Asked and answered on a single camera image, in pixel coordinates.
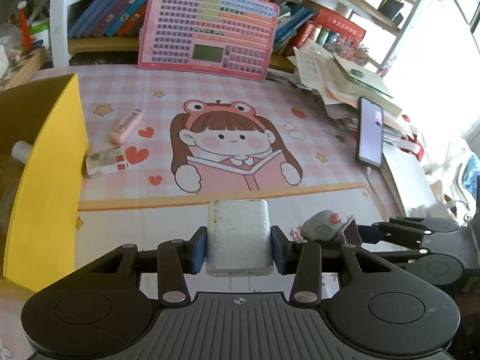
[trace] red button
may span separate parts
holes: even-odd
[[[337,223],[340,223],[340,215],[339,214],[332,214],[330,215],[330,222],[336,225]]]

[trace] white power adapter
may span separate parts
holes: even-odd
[[[208,204],[206,272],[217,277],[265,276],[273,271],[265,200]]]

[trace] pink eraser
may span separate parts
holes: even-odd
[[[143,114],[139,109],[130,112],[109,133],[110,140],[117,145],[122,145],[142,119]]]

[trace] red box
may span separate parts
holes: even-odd
[[[315,26],[322,26],[339,33],[341,36],[353,41],[354,46],[358,46],[367,33],[351,20],[325,7],[321,7],[310,21],[312,21]]]

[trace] orange border line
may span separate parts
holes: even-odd
[[[133,199],[109,199],[109,200],[86,200],[79,202],[79,212],[90,211],[116,211],[116,210],[138,210],[143,208],[162,208],[162,207],[180,207],[188,205],[207,204],[215,200],[228,199],[271,199],[282,198],[286,196],[309,195],[321,192],[335,192],[354,190],[357,188],[365,189],[370,195],[378,212],[383,220],[387,221],[388,213],[383,209],[380,202],[377,201],[370,187],[364,183],[340,183],[317,185],[313,187],[287,187],[279,190],[270,191],[248,191],[242,193],[228,193],[222,195],[185,195],[185,196],[159,196],[151,198],[133,198]]]

